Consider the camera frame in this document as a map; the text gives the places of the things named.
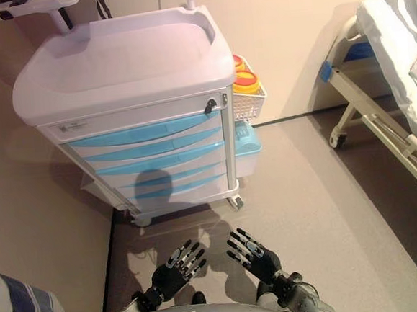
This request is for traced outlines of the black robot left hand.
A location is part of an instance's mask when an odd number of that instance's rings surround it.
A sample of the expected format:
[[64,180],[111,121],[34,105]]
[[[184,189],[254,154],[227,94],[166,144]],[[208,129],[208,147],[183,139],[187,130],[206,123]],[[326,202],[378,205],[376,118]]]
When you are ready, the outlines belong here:
[[205,266],[205,250],[199,246],[199,242],[192,243],[191,240],[187,240],[153,273],[151,285],[162,297],[163,302],[174,298]]

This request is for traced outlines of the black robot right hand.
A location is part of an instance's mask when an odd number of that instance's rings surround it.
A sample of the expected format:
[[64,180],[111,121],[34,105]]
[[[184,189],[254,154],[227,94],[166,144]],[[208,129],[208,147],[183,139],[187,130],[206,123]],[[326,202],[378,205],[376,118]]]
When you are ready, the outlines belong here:
[[261,282],[272,285],[282,270],[279,257],[241,228],[230,232],[226,254]]

